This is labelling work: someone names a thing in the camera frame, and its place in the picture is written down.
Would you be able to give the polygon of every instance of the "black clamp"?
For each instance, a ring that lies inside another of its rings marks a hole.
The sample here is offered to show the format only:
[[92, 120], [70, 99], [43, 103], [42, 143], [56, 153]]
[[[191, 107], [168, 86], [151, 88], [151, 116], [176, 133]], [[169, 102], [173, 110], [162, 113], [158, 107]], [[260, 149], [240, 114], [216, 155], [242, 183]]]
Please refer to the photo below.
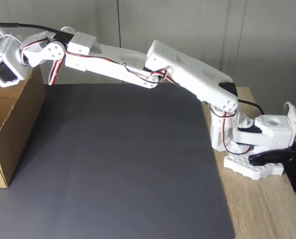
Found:
[[281, 163], [296, 191], [296, 143], [289, 149], [277, 149], [249, 156], [249, 163], [253, 166], [263, 166], [267, 163]]

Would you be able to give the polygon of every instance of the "wooden tabletop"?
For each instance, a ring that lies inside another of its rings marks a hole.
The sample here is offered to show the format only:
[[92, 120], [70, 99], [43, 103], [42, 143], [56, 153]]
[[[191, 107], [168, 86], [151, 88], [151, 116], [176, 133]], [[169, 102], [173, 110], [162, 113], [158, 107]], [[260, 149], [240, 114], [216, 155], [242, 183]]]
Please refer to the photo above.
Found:
[[[237, 90], [240, 99], [254, 102], [248, 87]], [[251, 118], [260, 115], [253, 106], [240, 106]], [[210, 130], [210, 110], [202, 107]], [[236, 238], [296, 239], [296, 195], [287, 175], [252, 180], [223, 167], [226, 152], [214, 155]]]

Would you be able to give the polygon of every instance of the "white robotic arm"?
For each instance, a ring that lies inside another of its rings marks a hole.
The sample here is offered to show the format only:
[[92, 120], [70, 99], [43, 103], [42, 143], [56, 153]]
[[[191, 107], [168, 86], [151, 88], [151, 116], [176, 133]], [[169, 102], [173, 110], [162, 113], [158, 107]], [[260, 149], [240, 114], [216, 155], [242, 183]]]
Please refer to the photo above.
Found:
[[53, 61], [49, 76], [52, 85], [64, 59], [67, 67], [145, 88], [154, 88], [164, 80], [186, 88], [210, 107], [212, 147], [229, 152], [224, 161], [226, 167], [252, 179], [283, 173], [280, 164], [253, 166], [249, 156], [293, 147], [295, 107], [288, 103], [287, 116], [262, 115], [250, 119], [240, 113], [236, 88], [229, 76], [156, 40], [145, 55], [100, 44], [96, 37], [70, 27], [35, 34], [21, 45], [5, 37], [0, 41], [0, 86], [17, 84], [26, 78], [30, 66], [46, 60]]

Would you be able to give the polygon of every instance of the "gray mat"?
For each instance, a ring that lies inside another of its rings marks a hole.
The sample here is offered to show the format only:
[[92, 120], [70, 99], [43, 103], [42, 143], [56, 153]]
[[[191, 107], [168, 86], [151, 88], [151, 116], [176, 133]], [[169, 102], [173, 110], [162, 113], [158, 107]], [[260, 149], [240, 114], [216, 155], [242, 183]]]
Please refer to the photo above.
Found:
[[200, 102], [163, 84], [56, 85], [11, 186], [0, 239], [228, 239]]

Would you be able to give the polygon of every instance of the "brown cardboard box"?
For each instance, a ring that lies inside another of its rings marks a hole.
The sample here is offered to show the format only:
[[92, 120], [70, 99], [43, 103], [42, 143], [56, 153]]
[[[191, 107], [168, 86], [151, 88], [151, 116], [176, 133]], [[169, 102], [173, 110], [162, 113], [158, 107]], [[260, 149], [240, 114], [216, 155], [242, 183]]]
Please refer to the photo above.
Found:
[[18, 85], [0, 88], [0, 188], [6, 188], [45, 100], [40, 69]]

